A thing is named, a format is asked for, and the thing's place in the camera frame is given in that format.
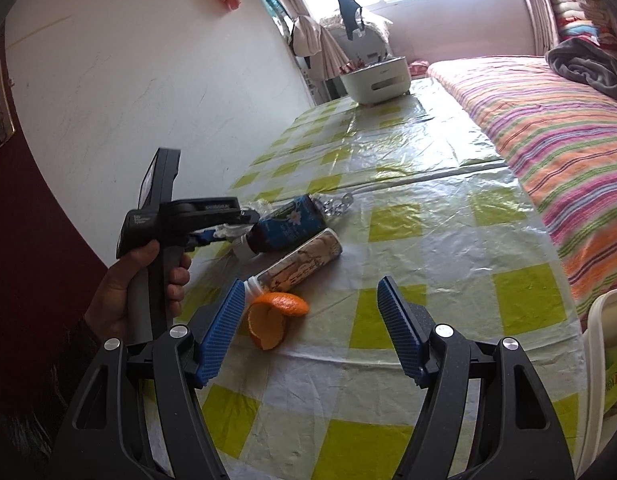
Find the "orange peel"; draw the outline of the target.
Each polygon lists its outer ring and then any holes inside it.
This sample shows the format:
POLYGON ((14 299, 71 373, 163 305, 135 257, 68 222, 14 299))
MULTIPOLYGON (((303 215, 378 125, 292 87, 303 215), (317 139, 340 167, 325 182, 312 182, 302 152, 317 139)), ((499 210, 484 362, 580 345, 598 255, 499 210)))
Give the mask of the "orange peel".
POLYGON ((254 344, 263 351, 277 348, 286 337, 292 318, 304 318, 309 304, 289 292, 266 292, 246 311, 246 327, 254 344))

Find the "dark blue flower bottle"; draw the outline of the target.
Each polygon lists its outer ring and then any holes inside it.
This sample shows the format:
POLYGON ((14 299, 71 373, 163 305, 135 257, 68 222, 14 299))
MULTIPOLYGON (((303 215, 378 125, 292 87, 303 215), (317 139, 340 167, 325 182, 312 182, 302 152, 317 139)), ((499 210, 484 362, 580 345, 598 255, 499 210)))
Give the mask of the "dark blue flower bottle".
POLYGON ((231 242, 231 250, 241 261, 269 252, 297 248, 328 228, 353 205, 354 197, 304 194, 274 209, 252 228, 231 242))

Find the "green snack bag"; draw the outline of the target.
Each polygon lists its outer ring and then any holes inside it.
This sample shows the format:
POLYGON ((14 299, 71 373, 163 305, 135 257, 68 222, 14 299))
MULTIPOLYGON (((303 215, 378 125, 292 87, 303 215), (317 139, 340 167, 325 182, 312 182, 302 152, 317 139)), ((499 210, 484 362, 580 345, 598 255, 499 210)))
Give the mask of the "green snack bag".
POLYGON ((606 354, 604 413, 617 403, 617 354, 606 354))

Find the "white trash bin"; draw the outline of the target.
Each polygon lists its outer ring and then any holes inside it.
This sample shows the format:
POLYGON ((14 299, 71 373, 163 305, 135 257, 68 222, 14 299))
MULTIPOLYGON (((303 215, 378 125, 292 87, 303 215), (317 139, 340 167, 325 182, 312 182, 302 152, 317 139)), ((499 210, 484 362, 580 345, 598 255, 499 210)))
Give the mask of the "white trash bin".
POLYGON ((594 301, 583 341, 589 403, 579 477, 592 471, 617 439, 617 289, 594 301))

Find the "brown patterned bottle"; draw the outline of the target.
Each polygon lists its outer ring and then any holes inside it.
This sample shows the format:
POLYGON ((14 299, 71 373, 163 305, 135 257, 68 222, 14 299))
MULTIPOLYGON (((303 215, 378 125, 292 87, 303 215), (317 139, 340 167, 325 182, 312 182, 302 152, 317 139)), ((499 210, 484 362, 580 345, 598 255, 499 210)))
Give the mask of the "brown patterned bottle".
POLYGON ((341 254, 342 245, 336 232, 329 228, 322 230, 273 266, 244 281, 246 302, 250 304, 266 292, 290 292, 341 254))

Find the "checkered plastic tablecloth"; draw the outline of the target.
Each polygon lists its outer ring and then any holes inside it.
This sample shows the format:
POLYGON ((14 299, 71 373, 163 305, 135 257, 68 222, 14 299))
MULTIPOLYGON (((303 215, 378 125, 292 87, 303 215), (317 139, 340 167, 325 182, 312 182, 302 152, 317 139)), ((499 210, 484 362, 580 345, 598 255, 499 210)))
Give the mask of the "checkered plastic tablecloth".
POLYGON ((233 479, 388 479, 426 393, 407 376, 380 292, 474 341, 517 340, 582 454, 586 370, 568 281, 547 229, 489 138, 441 84, 366 107, 307 110, 252 155, 229 191, 278 206, 344 200, 339 257, 296 286, 310 311, 272 350, 238 330, 198 394, 233 479))

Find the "dark red door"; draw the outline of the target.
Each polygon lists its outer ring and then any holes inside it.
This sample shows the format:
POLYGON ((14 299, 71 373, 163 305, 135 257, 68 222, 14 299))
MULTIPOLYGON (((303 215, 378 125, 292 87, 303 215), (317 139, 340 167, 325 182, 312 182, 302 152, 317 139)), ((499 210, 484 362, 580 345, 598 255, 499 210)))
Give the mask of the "dark red door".
POLYGON ((49 479, 59 428, 100 348, 83 320, 106 267, 20 126, 0 145, 0 479, 49 479))

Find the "pink curtain left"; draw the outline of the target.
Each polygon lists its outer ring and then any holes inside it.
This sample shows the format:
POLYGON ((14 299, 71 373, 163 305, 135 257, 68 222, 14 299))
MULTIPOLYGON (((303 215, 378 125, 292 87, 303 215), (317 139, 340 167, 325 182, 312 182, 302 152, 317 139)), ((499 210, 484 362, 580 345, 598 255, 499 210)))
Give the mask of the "pink curtain left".
POLYGON ((291 50, 297 58, 307 58, 318 80, 350 73, 354 66, 333 35, 310 16, 303 0, 278 0, 292 19, 291 50))

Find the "striped bed sheet mattress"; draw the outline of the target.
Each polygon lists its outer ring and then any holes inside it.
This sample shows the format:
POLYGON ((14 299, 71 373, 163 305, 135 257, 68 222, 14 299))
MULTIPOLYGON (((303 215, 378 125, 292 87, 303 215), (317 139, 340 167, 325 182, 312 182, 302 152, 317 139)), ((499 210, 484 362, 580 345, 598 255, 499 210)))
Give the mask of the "striped bed sheet mattress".
POLYGON ((505 159, 539 213, 580 318, 617 288, 617 101, 537 56, 461 58, 428 74, 505 159))

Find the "white storage box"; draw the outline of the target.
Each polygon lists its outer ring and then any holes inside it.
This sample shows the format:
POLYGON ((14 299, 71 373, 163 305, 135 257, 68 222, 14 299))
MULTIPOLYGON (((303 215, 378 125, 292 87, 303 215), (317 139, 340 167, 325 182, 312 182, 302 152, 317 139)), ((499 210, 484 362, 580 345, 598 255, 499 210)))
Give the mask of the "white storage box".
POLYGON ((344 74, 341 80, 357 104, 375 105, 409 93, 412 77, 406 58, 400 56, 344 74))

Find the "white washing machine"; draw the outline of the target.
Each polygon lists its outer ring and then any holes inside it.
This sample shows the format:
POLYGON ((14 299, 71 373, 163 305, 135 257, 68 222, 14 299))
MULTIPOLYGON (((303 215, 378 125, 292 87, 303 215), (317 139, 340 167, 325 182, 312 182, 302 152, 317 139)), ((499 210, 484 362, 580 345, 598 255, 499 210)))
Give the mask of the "white washing machine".
POLYGON ((355 29, 352 39, 348 38, 345 25, 338 24, 329 29, 333 39, 354 64, 363 66, 386 61, 393 55, 389 43, 390 28, 393 23, 379 15, 371 15, 365 21, 365 29, 355 29))

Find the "black hanging garment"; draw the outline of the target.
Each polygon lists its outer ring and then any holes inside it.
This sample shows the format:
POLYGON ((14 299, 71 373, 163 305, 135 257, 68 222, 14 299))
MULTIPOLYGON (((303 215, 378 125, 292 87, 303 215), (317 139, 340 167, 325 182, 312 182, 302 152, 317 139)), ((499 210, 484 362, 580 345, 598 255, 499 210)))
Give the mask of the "black hanging garment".
POLYGON ((352 41, 354 32, 359 32, 360 34, 365 32, 362 6, 356 0, 338 0, 338 3, 347 38, 352 41))

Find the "grey crumpled blanket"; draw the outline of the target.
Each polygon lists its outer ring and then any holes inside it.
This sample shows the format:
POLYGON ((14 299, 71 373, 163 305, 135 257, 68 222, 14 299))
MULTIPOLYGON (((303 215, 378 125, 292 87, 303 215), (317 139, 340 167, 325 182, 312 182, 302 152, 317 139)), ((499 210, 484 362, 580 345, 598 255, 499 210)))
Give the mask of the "grey crumpled blanket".
POLYGON ((570 38, 547 51, 545 61, 555 74, 617 101, 617 59, 595 44, 570 38))

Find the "stack of folded quilts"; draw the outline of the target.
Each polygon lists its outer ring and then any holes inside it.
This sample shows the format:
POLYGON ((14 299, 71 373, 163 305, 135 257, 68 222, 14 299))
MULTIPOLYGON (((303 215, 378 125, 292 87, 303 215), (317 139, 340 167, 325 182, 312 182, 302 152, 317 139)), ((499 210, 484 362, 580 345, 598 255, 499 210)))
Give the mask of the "stack of folded quilts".
POLYGON ((580 38, 617 58, 617 24, 603 0, 551 0, 561 41, 580 38))

